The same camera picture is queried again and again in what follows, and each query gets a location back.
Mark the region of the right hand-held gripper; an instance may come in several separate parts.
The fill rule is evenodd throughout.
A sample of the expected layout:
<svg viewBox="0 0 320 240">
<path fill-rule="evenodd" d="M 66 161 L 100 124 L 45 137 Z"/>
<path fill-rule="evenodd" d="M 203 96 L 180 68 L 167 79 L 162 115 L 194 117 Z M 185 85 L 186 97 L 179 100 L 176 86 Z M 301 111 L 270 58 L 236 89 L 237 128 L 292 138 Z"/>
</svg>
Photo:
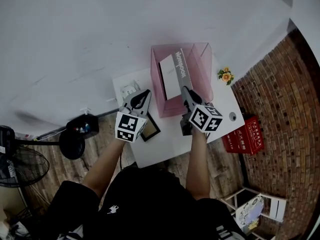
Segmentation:
<svg viewBox="0 0 320 240">
<path fill-rule="evenodd" d="M 197 92 L 187 86 L 181 88 L 181 97 L 188 112 L 180 121 L 183 136 L 192 135 L 193 128 L 206 134 L 218 130 L 223 121 L 223 115 L 214 106 L 208 106 Z"/>
</svg>

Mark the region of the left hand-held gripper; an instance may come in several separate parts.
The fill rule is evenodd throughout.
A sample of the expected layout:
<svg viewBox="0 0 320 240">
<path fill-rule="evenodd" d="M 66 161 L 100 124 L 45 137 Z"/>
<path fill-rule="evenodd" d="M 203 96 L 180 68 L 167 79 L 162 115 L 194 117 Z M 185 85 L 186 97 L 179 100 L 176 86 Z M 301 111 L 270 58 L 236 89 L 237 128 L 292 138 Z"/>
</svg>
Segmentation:
<svg viewBox="0 0 320 240">
<path fill-rule="evenodd" d="M 129 94 L 116 114 L 115 138 L 134 143 L 147 124 L 152 92 L 137 90 Z"/>
</svg>

